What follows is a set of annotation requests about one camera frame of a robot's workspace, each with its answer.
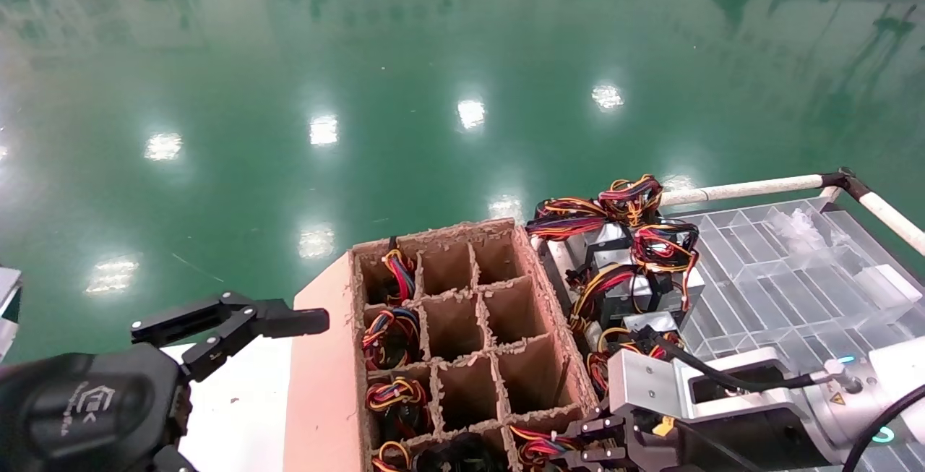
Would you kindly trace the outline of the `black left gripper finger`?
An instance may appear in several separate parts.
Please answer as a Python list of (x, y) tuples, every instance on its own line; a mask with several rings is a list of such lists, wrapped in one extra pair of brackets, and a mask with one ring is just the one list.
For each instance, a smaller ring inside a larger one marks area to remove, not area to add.
[(202, 382), (260, 337), (288, 339), (317, 335), (330, 328), (324, 308), (293, 310), (284, 301), (258, 301), (234, 311), (218, 323), (205, 341), (183, 353), (183, 373), (188, 381)]

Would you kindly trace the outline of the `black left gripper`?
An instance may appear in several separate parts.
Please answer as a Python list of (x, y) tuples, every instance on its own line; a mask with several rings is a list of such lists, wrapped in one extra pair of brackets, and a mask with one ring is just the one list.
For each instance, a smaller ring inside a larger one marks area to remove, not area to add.
[(132, 343), (151, 345), (3, 366), (1, 468), (194, 470), (178, 448), (192, 412), (189, 378), (155, 347), (212, 330), (251, 305), (220, 292), (133, 322)]

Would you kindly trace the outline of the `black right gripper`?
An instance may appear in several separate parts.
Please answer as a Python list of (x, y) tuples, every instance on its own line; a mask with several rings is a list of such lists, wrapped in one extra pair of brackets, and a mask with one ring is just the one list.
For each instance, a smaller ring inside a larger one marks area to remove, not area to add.
[(790, 408), (675, 421), (664, 437), (653, 433), (656, 419), (657, 413), (627, 407), (624, 416), (569, 423), (568, 439), (612, 448), (559, 453), (551, 462), (564, 471), (793, 471), (825, 465)]

